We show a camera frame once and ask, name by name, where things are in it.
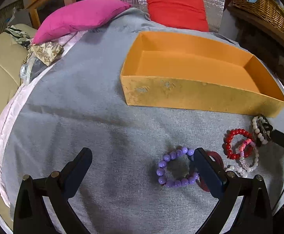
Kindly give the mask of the wooden shelf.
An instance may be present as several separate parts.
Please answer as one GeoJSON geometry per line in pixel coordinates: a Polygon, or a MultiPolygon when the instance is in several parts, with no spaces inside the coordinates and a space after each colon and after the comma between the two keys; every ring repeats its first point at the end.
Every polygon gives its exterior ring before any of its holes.
{"type": "Polygon", "coordinates": [[[237,37],[240,46],[263,61],[284,85],[284,33],[235,6],[227,10],[240,30],[237,37]]]}

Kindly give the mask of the pink bed sheet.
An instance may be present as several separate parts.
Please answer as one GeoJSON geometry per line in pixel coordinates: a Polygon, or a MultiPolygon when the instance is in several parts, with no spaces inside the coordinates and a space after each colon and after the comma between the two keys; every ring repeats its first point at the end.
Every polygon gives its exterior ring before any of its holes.
{"type": "Polygon", "coordinates": [[[8,104],[4,107],[2,113],[0,114],[0,196],[2,197],[2,200],[7,207],[10,207],[11,202],[2,178],[3,156],[5,147],[7,145],[11,130],[14,126],[18,114],[29,98],[29,95],[33,91],[34,87],[49,70],[50,67],[43,69],[39,75],[34,77],[33,82],[29,83],[29,85],[24,85],[21,82],[17,92],[14,94],[12,99],[8,102],[8,104]]]}

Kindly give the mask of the grey blanket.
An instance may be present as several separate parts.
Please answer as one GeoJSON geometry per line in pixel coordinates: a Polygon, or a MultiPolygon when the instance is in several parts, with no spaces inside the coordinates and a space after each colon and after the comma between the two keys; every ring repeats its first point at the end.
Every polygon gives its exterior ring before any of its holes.
{"type": "Polygon", "coordinates": [[[281,208],[284,148],[270,133],[284,133],[284,108],[267,117],[128,105],[120,73],[141,32],[240,48],[215,33],[157,24],[136,8],[86,32],[40,79],[11,130],[2,178],[13,222],[23,176],[62,171],[84,147],[92,163],[69,204],[89,233],[197,233],[218,202],[193,167],[197,148],[238,177],[261,175],[272,214],[281,208]]]}

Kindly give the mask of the orange cardboard box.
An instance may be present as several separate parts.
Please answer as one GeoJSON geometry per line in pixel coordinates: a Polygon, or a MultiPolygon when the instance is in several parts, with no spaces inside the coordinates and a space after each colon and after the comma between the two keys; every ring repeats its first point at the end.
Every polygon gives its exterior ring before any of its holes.
{"type": "Polygon", "coordinates": [[[276,117],[284,94],[250,52],[201,36],[141,32],[120,73],[126,103],[276,117]]]}

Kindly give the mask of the wicker basket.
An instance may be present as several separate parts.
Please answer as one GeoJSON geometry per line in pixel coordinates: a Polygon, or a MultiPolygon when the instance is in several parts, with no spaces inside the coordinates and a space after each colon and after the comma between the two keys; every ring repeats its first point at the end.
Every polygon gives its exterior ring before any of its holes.
{"type": "Polygon", "coordinates": [[[232,4],[268,22],[274,28],[284,33],[284,9],[275,0],[257,0],[254,3],[250,3],[247,0],[232,0],[232,4]]]}

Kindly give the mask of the patterned gold cloth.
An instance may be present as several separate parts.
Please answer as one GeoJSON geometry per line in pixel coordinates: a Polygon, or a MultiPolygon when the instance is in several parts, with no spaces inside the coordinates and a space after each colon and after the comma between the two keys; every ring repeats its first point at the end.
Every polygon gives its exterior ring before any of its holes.
{"type": "Polygon", "coordinates": [[[64,47],[59,43],[46,42],[32,45],[31,50],[44,65],[50,66],[60,58],[64,51],[64,47]]]}

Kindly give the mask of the red pillow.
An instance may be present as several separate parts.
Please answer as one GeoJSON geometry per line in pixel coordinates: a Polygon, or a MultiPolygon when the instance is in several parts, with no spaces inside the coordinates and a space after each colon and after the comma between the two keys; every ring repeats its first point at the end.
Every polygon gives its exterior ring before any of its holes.
{"type": "Polygon", "coordinates": [[[147,0],[150,19],[166,27],[209,32],[203,0],[147,0]]]}

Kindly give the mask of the magenta pillow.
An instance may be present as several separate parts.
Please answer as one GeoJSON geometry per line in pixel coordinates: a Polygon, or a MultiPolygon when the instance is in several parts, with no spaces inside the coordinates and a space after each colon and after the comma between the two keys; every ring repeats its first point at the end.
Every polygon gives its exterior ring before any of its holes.
{"type": "Polygon", "coordinates": [[[64,6],[43,21],[33,43],[45,43],[70,33],[98,28],[130,7],[121,0],[82,0],[64,6]]]}

